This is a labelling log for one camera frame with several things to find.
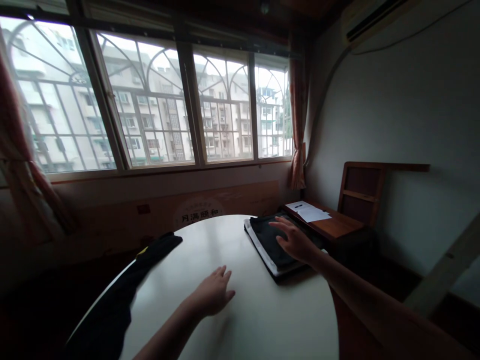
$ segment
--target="white round table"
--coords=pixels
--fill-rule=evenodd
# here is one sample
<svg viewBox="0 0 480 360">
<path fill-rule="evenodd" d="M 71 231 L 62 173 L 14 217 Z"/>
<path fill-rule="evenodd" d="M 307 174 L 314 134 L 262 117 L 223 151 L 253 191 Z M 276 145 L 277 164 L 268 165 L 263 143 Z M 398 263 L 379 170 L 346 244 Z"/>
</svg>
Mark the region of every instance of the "white round table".
<svg viewBox="0 0 480 360">
<path fill-rule="evenodd" d="M 120 359 L 132 359 L 177 306 L 218 266 L 235 297 L 207 317 L 180 359 L 339 358 L 337 316 L 321 275 L 277 285 L 244 231 L 249 215 L 206 219 L 175 232 L 183 242 L 152 268 L 131 304 Z"/>
</svg>

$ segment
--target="curtain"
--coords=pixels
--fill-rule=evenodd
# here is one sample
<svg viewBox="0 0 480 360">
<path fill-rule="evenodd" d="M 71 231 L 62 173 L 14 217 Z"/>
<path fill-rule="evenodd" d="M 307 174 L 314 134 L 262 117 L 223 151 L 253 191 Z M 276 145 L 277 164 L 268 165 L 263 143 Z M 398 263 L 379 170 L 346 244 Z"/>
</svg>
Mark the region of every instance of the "curtain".
<svg viewBox="0 0 480 360">
<path fill-rule="evenodd" d="M 291 159 L 288 185 L 292 190 L 305 189 L 303 142 L 306 82 L 304 65 L 302 60 L 290 59 L 290 98 L 294 152 Z"/>
<path fill-rule="evenodd" d="M 0 170 L 23 221 L 25 242 L 58 241 L 77 225 L 34 161 L 26 138 L 30 129 L 23 121 L 26 112 L 9 73 L 5 43 L 0 43 Z"/>
</svg>

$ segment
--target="wooden ceiling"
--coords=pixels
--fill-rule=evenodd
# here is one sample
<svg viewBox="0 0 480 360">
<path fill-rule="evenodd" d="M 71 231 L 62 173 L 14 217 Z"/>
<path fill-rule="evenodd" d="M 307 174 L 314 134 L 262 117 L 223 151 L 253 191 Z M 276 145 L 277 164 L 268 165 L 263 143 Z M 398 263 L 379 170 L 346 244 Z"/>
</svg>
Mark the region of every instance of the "wooden ceiling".
<svg viewBox="0 0 480 360">
<path fill-rule="evenodd" d="M 289 32 L 314 39 L 325 31 L 351 0 L 148 0 L 164 8 L 248 32 L 277 42 L 286 42 Z"/>
</svg>

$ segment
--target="hand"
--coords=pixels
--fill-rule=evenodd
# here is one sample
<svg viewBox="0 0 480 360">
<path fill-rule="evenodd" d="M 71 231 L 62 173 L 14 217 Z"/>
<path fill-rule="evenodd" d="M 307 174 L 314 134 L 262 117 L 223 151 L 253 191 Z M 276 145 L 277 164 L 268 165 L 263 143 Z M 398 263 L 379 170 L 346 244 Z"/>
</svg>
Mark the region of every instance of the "hand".
<svg viewBox="0 0 480 360">
<path fill-rule="evenodd" d="M 185 300 L 201 317 L 218 314 L 235 296 L 235 291 L 227 291 L 232 271 L 225 273 L 226 269 L 226 265 L 218 267 Z"/>
<path fill-rule="evenodd" d="M 269 225 L 282 230 L 287 239 L 277 236 L 276 240 L 285 252 L 292 258 L 308 264 L 310 259 L 319 249 L 298 227 L 284 217 L 276 216 L 277 222 L 270 222 Z"/>
</svg>

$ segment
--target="black folded shirt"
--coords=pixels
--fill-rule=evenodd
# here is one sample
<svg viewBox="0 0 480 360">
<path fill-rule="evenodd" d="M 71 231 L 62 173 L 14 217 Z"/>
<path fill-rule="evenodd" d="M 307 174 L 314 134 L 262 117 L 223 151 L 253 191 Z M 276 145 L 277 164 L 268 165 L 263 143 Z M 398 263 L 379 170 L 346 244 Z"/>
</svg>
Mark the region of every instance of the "black folded shirt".
<svg viewBox="0 0 480 360">
<path fill-rule="evenodd" d="M 280 229 L 269 225 L 270 222 L 276 222 L 276 216 L 282 216 L 288 221 L 292 222 L 294 225 L 298 226 L 292 218 L 284 213 L 278 213 L 272 216 L 264 217 L 251 217 L 250 225 L 256 237 L 258 238 L 258 241 L 260 241 L 270 259 L 275 263 L 276 267 L 281 270 L 282 268 L 286 268 L 297 261 L 288 255 L 277 242 L 277 236 L 281 236 L 284 239 L 287 238 L 285 233 Z M 312 240 L 312 242 L 318 248 L 322 247 L 322 241 L 319 238 L 309 236 L 309 239 Z"/>
<path fill-rule="evenodd" d="M 182 238 L 168 232 L 152 242 L 98 300 L 66 344 L 64 360 L 118 360 L 130 325 L 130 304 L 150 269 L 165 258 Z"/>
</svg>

